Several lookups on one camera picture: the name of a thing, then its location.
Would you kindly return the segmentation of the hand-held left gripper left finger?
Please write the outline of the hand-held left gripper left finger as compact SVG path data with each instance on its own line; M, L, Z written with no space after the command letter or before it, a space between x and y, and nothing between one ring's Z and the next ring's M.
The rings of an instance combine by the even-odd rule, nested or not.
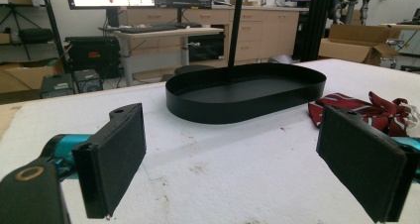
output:
M72 149L88 218L113 215L147 150L141 103L117 108L109 117Z

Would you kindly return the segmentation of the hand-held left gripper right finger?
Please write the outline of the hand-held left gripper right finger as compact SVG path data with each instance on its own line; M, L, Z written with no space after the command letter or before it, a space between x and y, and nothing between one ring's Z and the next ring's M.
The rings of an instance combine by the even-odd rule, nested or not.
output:
M346 109L324 108L316 152L373 222L399 220L420 150Z

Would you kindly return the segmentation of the dark red patterned cloth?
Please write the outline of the dark red patterned cloth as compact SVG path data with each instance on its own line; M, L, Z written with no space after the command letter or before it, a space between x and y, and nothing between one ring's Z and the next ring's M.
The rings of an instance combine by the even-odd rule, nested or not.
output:
M420 138L420 110L404 98L385 100L372 91L369 102L342 93L332 93L308 104L309 116L316 127L321 125L326 106L347 109L390 137Z

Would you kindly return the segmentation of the black oval tray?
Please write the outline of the black oval tray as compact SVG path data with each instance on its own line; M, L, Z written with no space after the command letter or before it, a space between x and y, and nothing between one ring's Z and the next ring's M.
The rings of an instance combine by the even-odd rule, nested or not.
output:
M269 62L192 71L166 82L166 107L191 122L237 123L314 101L326 80L311 68Z

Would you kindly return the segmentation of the black box with fan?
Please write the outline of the black box with fan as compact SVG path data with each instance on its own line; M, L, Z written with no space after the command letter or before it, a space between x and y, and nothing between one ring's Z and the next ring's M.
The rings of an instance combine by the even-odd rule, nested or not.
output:
M78 70L74 73L74 78L79 93L103 89L101 78L94 69Z

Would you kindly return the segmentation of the small black electronic box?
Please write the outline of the small black electronic box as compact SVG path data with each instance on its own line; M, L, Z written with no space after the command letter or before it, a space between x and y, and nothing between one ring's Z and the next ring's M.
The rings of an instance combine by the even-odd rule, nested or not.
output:
M71 75L55 74L43 78L40 96L43 99L71 95L74 93Z

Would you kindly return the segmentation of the black computer case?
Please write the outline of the black computer case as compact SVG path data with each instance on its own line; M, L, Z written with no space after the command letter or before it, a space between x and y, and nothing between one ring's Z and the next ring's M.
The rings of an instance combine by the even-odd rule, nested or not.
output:
M120 45L116 37L66 37L71 71L94 69L102 79L120 75Z

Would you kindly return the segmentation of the open cardboard box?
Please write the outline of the open cardboard box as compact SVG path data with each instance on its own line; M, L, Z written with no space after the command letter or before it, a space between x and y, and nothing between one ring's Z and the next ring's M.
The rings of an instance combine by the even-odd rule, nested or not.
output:
M337 25L321 40L318 57L379 65L383 58L395 58L398 51L387 43L400 31L381 26Z

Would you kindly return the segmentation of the light wooden desk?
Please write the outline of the light wooden desk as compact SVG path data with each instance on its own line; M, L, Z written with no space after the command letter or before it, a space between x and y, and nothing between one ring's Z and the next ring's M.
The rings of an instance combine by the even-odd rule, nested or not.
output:
M180 65L189 65L189 37L223 32L223 29L216 28L185 28L140 34L111 30L111 35L117 38L120 45L126 84L132 86L135 84L135 73L171 70Z

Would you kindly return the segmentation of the black keyboard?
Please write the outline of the black keyboard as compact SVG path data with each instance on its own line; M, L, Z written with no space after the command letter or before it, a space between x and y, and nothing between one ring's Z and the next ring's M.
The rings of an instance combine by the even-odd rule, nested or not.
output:
M132 27L132 28L120 28L118 31L126 34L142 34L152 32L163 32L177 30L178 28L171 25L163 26L147 26L147 27Z

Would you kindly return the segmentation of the black metal shelf rack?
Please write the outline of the black metal shelf rack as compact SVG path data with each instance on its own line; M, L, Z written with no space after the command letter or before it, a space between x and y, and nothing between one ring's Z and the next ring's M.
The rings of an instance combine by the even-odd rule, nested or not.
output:
M68 72L51 0L0 0L0 61L49 57Z

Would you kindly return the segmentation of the grey humanoid robot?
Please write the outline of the grey humanoid robot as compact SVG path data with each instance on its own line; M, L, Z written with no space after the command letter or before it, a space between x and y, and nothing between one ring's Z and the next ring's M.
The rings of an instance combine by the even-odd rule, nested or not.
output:
M364 26L368 18L368 3L370 0L332 0L332 8L330 9L330 17L334 24L350 25L356 4L362 1L360 8L360 22Z

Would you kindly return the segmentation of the beige cabinet with drawers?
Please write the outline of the beige cabinet with drawers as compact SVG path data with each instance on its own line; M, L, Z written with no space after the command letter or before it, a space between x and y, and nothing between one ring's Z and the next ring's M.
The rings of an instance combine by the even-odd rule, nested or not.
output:
M126 13L130 25L154 25L174 23L175 9L129 9ZM244 7L235 52L235 63L243 64L271 56L293 54L299 12L273 7ZM197 42L192 47L189 59L192 63L226 65L228 63L234 9L228 6L206 9L187 9L183 12L184 23L199 23L204 27L220 28L217 35L193 36L188 40ZM179 57L181 39L177 37L136 40L132 42L133 53L141 56L168 54Z

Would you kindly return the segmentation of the black metal pole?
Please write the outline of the black metal pole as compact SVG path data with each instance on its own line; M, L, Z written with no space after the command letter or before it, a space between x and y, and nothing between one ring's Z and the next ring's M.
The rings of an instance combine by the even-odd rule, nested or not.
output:
M240 20L241 20L240 18L241 18L241 11L242 11L242 3L243 3L243 0L236 0L235 1L234 19L233 19L230 50L229 50L229 60L228 60L228 68L229 69L233 69L233 67L235 66L237 41L238 41L239 26L240 26Z

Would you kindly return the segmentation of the black aluminium frame post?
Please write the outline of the black aluminium frame post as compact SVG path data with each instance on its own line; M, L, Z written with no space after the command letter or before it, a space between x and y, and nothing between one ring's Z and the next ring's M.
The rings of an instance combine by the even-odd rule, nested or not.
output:
M311 0L301 54L302 61L311 61L318 58L327 20L328 4L329 0Z

